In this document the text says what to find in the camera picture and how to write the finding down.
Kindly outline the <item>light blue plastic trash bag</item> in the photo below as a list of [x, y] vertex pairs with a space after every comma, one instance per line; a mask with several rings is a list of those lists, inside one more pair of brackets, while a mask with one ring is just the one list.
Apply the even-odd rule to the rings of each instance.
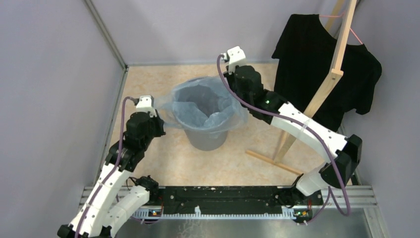
[[166, 127], [204, 133], [234, 130], [248, 122], [248, 111], [218, 76], [190, 79], [155, 98], [154, 108]]

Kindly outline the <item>grey plastic trash bin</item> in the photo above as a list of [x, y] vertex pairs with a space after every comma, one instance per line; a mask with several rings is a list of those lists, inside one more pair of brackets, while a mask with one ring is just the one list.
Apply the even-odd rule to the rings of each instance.
[[189, 142], [202, 151], [219, 148], [227, 139], [235, 104], [216, 77], [196, 77], [174, 88], [171, 106]]

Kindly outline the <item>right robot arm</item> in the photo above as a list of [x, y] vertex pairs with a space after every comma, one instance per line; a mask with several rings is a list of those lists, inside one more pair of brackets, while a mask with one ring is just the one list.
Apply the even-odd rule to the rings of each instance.
[[228, 92], [250, 114], [279, 128], [314, 149], [324, 163], [301, 174], [289, 188], [288, 196], [296, 204], [304, 204], [315, 192], [328, 188], [344, 188], [360, 163], [362, 139], [346, 137], [307, 117], [286, 98], [264, 88], [261, 75], [250, 65], [233, 73], [218, 70]]

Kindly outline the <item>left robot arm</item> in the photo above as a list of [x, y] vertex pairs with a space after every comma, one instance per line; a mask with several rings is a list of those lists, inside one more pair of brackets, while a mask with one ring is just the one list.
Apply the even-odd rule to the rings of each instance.
[[57, 231], [60, 238], [113, 238], [141, 206], [158, 201], [158, 182], [150, 176], [135, 180], [129, 193], [119, 202], [117, 195], [130, 179], [145, 151], [156, 137], [165, 135], [163, 120], [155, 109], [133, 113], [123, 138], [114, 144], [105, 160], [98, 181], [80, 212]]

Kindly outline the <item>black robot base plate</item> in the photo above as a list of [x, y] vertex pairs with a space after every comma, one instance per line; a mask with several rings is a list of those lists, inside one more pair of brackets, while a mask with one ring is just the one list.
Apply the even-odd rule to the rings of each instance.
[[151, 195], [148, 206], [163, 208], [165, 215], [193, 214], [199, 207], [204, 215], [280, 214], [287, 208], [322, 205], [320, 191], [309, 197], [278, 186], [166, 186]]

